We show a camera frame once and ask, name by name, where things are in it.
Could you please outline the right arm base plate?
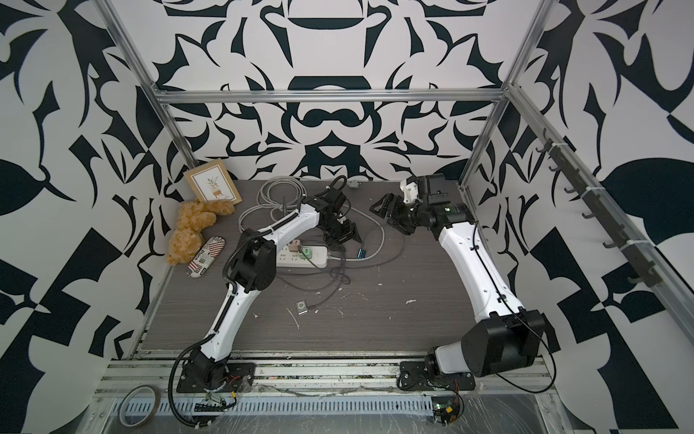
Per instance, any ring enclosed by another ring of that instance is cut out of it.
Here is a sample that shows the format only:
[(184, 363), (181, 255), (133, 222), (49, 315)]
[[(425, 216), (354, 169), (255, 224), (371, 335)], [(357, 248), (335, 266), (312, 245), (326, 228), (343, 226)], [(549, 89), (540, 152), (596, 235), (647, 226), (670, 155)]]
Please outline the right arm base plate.
[(475, 378), (470, 373), (435, 374), (425, 362), (401, 362), (396, 383), (399, 390), (405, 392), (471, 392), (476, 387)]

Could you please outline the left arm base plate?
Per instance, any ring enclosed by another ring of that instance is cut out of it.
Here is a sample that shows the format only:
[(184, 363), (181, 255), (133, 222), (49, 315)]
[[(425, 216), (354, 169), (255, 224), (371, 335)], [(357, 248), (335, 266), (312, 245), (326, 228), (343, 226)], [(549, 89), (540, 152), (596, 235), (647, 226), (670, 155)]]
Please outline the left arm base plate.
[(175, 386), (178, 393), (240, 392), (252, 386), (255, 380), (254, 363), (227, 363), (212, 367), (199, 367), (192, 362), (184, 364)]

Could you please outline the pink usb charger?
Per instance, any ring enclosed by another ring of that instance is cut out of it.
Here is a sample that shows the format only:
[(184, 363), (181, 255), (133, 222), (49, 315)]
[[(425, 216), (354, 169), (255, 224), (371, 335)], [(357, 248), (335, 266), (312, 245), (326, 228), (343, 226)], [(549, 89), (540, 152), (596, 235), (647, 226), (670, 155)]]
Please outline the pink usb charger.
[(287, 245), (287, 249), (289, 249), (289, 251), (293, 251), (293, 252), (301, 251), (301, 249), (302, 249), (301, 241), (298, 239), (292, 240), (292, 242), (290, 242), (290, 244)]

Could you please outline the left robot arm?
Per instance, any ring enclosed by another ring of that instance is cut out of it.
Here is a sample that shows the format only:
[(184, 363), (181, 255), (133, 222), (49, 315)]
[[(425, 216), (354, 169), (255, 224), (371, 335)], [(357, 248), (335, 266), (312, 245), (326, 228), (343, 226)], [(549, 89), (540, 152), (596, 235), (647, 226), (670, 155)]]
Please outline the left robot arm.
[(263, 229), (245, 230), (237, 248), (222, 269), (227, 293), (207, 336), (188, 346), (177, 356), (167, 385), (167, 401), (173, 417), (182, 425), (200, 429), (211, 425), (211, 418), (189, 419), (175, 404), (175, 374), (191, 380), (199, 391), (220, 392), (231, 384), (227, 365), (233, 344), (254, 300), (276, 278), (278, 252), (314, 228), (320, 229), (330, 247), (340, 250), (345, 242), (361, 241), (357, 226), (344, 216), (347, 197), (343, 188), (347, 177), (336, 177), (315, 195), (303, 195), (297, 208)]

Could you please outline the dark usb cable green charger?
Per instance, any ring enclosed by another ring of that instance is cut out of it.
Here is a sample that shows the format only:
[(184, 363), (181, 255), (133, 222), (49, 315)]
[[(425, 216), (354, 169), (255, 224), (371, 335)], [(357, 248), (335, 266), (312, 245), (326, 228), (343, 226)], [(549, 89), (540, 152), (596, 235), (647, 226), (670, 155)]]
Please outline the dark usb cable green charger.
[(347, 258), (345, 253), (335, 252), (329, 255), (328, 262), (331, 265), (340, 264), (346, 269), (378, 269), (400, 258), (406, 247), (405, 236), (387, 229), (382, 222), (372, 219), (372, 223), (373, 226), (368, 229), (363, 240), (367, 242), (374, 231), (379, 233), (380, 238), (374, 251), (367, 252), (363, 258)]

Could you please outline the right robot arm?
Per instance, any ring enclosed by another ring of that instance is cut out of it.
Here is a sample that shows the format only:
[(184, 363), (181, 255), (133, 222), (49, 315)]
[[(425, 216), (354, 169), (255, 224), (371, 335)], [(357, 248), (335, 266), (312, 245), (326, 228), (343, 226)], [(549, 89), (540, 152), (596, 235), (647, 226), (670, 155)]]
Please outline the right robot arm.
[(483, 233), (470, 209), (456, 203), (444, 175), (411, 176), (400, 192), (387, 193), (370, 212), (404, 235), (429, 230), (454, 264), (475, 314), (475, 325), (457, 342), (436, 347), (428, 356), (435, 375), (471, 374), (477, 378), (532, 365), (548, 322), (513, 294), (485, 247)]

